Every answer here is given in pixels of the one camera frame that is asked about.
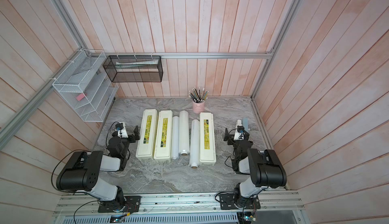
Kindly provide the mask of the thick plastic wrap roll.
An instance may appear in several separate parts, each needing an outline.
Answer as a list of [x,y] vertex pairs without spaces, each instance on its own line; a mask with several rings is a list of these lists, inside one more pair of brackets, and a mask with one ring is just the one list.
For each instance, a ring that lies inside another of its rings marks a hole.
[[187,111],[183,110],[179,113],[179,154],[189,154],[189,142],[189,115]]

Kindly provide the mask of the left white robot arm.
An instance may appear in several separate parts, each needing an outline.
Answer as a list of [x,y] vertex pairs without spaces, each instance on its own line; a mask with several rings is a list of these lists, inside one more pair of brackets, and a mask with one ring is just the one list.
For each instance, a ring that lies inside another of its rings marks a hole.
[[55,190],[65,193],[86,193],[97,199],[99,212],[121,212],[136,209],[136,201],[124,196],[123,189],[99,177],[101,172],[121,172],[131,156],[129,145],[140,140],[139,128],[133,134],[123,132],[124,123],[117,123],[109,140],[106,155],[103,151],[75,150],[52,183]]

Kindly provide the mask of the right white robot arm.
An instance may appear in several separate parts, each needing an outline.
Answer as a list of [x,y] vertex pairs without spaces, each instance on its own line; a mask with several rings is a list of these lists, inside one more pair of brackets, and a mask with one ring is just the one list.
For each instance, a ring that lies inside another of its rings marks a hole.
[[233,146],[230,168],[241,175],[249,177],[238,183],[232,193],[218,195],[223,210],[260,208],[258,195],[265,188],[276,189],[287,183],[287,174],[274,150],[260,151],[253,148],[250,134],[244,126],[225,130],[224,141]]

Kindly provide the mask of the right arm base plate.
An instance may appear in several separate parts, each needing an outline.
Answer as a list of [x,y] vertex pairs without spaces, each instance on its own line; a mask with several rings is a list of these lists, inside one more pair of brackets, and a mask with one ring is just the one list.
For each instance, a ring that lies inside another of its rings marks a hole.
[[220,208],[222,210],[261,209],[257,195],[252,195],[246,198],[240,196],[239,194],[221,192],[215,195],[215,199],[220,203]]

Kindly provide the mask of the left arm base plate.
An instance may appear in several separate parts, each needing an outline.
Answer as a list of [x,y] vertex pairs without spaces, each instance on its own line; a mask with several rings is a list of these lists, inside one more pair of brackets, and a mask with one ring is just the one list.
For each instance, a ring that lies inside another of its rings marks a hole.
[[100,201],[98,213],[134,213],[139,211],[141,196],[117,197],[112,201]]

